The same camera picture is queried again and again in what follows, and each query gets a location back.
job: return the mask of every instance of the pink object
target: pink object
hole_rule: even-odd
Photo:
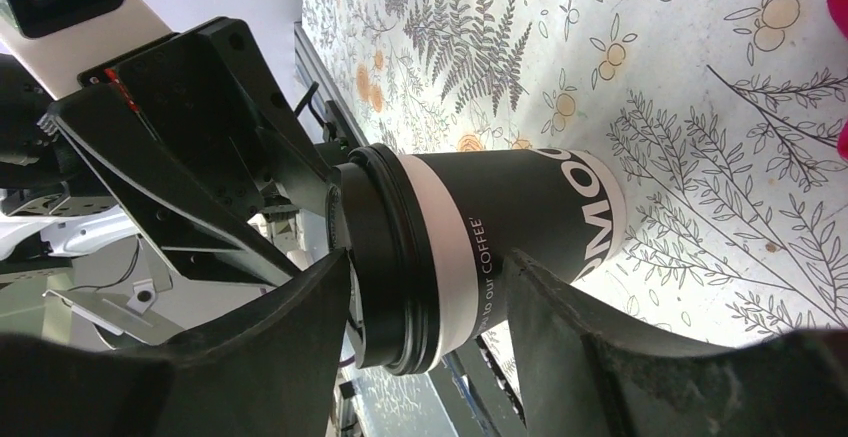
[[[836,26],[842,31],[842,35],[848,38],[848,0],[827,0],[827,8]],[[836,150],[843,159],[848,160],[848,124],[839,134]]]

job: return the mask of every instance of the red marking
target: red marking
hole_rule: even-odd
[[[121,83],[121,79],[118,78],[118,74],[115,73],[112,69],[106,69],[103,71],[106,74],[106,77],[109,77],[109,80],[118,85],[118,89],[121,91],[121,95],[124,96],[124,99],[127,100],[127,105],[130,106],[130,110],[133,112],[141,112],[141,109],[136,105],[132,100],[132,96],[130,95],[129,90],[127,90],[126,86]]]

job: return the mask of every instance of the floral tablecloth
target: floral tablecloth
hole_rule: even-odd
[[[372,142],[586,149],[620,254],[580,288],[729,346],[848,323],[848,41],[825,0],[304,0]],[[503,327],[487,338],[509,346]]]

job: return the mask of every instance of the black paper cup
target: black paper cup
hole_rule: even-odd
[[[331,248],[347,247],[360,367],[402,375],[506,319],[503,257],[521,249],[571,283],[621,246],[624,198],[584,152],[400,155],[375,144],[335,168]]]

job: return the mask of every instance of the white band on cup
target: white band on cup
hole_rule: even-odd
[[[432,369],[474,332],[479,305],[477,264],[462,215],[439,176],[418,157],[398,155],[398,159],[424,216],[439,286],[439,346]]]

